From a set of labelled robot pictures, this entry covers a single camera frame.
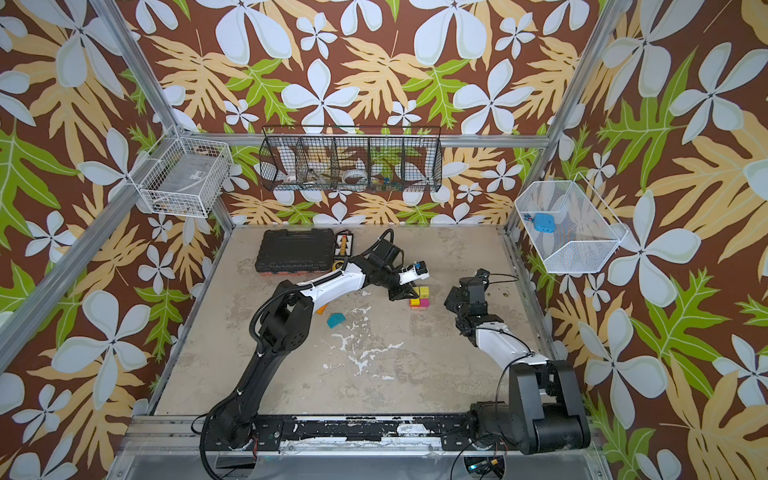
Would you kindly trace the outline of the teal wood block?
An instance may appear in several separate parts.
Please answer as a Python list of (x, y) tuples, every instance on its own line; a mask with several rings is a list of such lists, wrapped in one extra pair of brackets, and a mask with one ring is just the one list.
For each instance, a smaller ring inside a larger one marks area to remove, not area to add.
[(334, 313), (328, 318), (327, 325), (329, 328), (333, 329), (342, 325), (345, 321), (346, 316), (344, 314)]

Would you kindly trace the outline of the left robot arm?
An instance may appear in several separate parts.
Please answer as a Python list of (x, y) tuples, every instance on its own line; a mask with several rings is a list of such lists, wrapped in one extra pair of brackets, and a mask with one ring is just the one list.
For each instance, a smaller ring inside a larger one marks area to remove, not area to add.
[(254, 354), (233, 391), (206, 414), (200, 430), (200, 449), (242, 450), (251, 442), (252, 424), (262, 398), (288, 354), (308, 338), (316, 311), (332, 301), (369, 285), (387, 290), (391, 301), (416, 299), (415, 283), (429, 277), (425, 261), (397, 265), (403, 250), (387, 229), (374, 244), (350, 257), (337, 270), (312, 280), (283, 281), (253, 315), (249, 334)]

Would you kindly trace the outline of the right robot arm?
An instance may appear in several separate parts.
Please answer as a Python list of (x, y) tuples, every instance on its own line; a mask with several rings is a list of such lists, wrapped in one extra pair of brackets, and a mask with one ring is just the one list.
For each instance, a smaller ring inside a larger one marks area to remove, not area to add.
[(444, 302), (456, 315), (459, 333), (501, 368), (497, 386), (508, 386), (505, 401), (495, 397), (471, 405), (470, 437), (502, 440), (526, 455), (589, 447), (590, 426), (573, 367), (534, 351), (489, 311), (491, 276), (479, 269), (460, 278)]

